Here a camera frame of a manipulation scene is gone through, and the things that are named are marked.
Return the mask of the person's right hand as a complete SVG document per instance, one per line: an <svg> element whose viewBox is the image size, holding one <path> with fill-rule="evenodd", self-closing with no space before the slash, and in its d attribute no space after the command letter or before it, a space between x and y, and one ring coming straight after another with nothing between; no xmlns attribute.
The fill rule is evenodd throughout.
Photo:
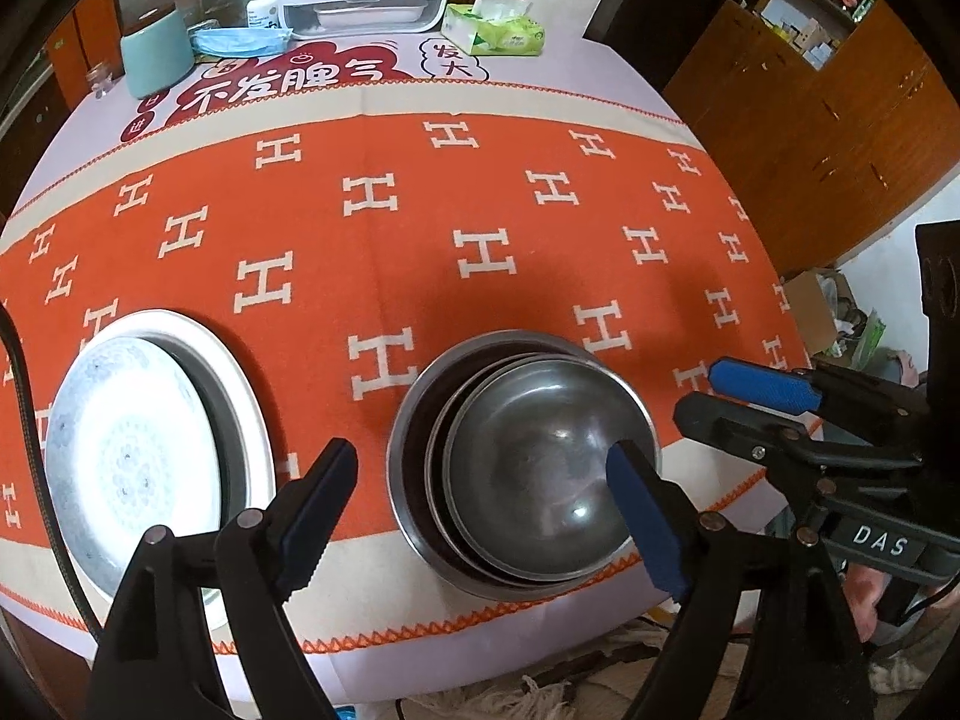
<svg viewBox="0 0 960 720"><path fill-rule="evenodd" d="M878 619L877 605L892 576L874 567L850 564L843 582L844 598L850 605L857 635L862 644L890 645L907 635L905 626L894 626Z"/></svg>

